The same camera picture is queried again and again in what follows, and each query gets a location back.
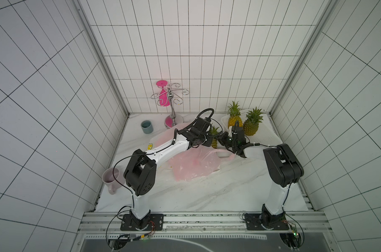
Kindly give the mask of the pink plastic bag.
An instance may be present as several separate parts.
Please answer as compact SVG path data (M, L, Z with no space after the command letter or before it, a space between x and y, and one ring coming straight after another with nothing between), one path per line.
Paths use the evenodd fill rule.
M218 171L223 162L231 161L234 157L235 154L225 149L200 146L177 154L160 165L159 169L171 170L177 181L190 181Z

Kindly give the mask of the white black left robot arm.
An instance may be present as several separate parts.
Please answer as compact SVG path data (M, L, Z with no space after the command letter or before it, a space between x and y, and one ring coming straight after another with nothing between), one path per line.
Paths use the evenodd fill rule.
M184 129L175 129L172 138L161 146L146 152L140 149L133 152L124 171L126 185L133 193L134 206L131 214L143 220L151 212L146 194L155 184L157 168L174 156L199 146L210 146L211 119L196 118Z

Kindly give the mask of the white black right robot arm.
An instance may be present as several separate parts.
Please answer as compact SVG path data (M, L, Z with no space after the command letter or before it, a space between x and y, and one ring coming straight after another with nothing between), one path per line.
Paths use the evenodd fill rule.
M293 184L298 183L304 175L304 169L289 145L282 143L269 146L248 142L243 128L239 126L234 126L231 132L225 132L219 136L218 142L228 151L242 158L264 159L266 161L272 183L259 220L266 229L270 229L274 223L284 219L284 206L290 188Z

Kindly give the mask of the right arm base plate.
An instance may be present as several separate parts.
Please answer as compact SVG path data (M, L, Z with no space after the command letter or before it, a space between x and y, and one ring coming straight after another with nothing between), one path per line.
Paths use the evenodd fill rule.
M243 221L248 231L288 231L285 214L270 215L268 213L243 213Z

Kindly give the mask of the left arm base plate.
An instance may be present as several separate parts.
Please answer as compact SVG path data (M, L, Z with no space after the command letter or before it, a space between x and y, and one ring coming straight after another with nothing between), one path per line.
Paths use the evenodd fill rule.
M121 231L161 231L163 229L164 214L148 213L144 218L137 219L132 213L125 214L122 219Z

